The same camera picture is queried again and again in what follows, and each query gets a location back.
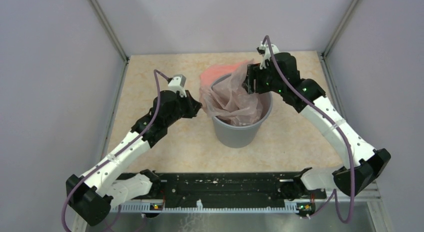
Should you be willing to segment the translucent pink trash bag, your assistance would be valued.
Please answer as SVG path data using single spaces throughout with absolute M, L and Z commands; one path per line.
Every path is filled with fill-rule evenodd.
M 218 78 L 210 86 L 200 86 L 199 99 L 208 117 L 217 117 L 232 126 L 252 125 L 262 118 L 264 106 L 259 95 L 248 94 L 242 86 L 247 66 L 253 62 L 248 60 L 232 74 Z

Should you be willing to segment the pink cloth towel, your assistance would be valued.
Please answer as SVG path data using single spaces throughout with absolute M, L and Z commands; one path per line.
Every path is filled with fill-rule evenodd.
M 200 86 L 201 87 L 207 87 L 210 86 L 213 82 L 215 82 L 218 78 L 227 75 L 232 74 L 234 71 L 236 71 L 237 68 L 240 66 L 246 64 L 248 60 L 244 60 L 242 62 L 238 62 L 235 64 L 230 65 L 212 65 L 206 70 L 204 70 L 199 78 L 200 78 Z

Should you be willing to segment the grey plastic trash bin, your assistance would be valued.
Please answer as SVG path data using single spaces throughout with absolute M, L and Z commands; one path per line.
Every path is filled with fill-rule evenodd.
M 261 119 L 252 125 L 232 126 L 217 117 L 212 117 L 214 132 L 219 142 L 230 148 L 243 148 L 251 144 L 273 108 L 273 99 L 270 92 L 258 94 L 258 97 L 263 104 L 263 112 Z

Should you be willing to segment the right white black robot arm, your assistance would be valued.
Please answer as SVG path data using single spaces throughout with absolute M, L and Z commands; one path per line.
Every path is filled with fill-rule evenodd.
M 290 53 L 249 64 L 243 86 L 248 93 L 275 92 L 318 129 L 338 153 L 342 165 L 336 168 L 311 168 L 293 184 L 300 198 L 308 197 L 315 189 L 338 189 L 347 196 L 358 195 L 380 176 L 390 153 L 375 149 L 364 141 L 342 118 L 323 88 L 313 79 L 301 78 L 297 61 Z

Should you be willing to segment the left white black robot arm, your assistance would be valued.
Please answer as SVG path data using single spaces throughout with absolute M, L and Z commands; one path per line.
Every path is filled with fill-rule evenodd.
M 150 170 L 125 180 L 118 177 L 164 138 L 171 125 L 181 118 L 196 117 L 201 108 L 202 104 L 189 91 L 185 95 L 161 91 L 150 111 L 131 127 L 112 152 L 81 176 L 72 175 L 67 179 L 67 204 L 88 225 L 95 226 L 120 204 L 143 195 L 151 199 L 157 197 L 160 179 Z

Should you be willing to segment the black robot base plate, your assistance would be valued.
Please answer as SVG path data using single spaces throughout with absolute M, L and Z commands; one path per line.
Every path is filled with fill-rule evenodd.
M 280 208 L 295 199 L 325 199 L 322 189 L 307 190 L 301 172 L 156 173 L 158 179 L 147 195 L 166 208 Z

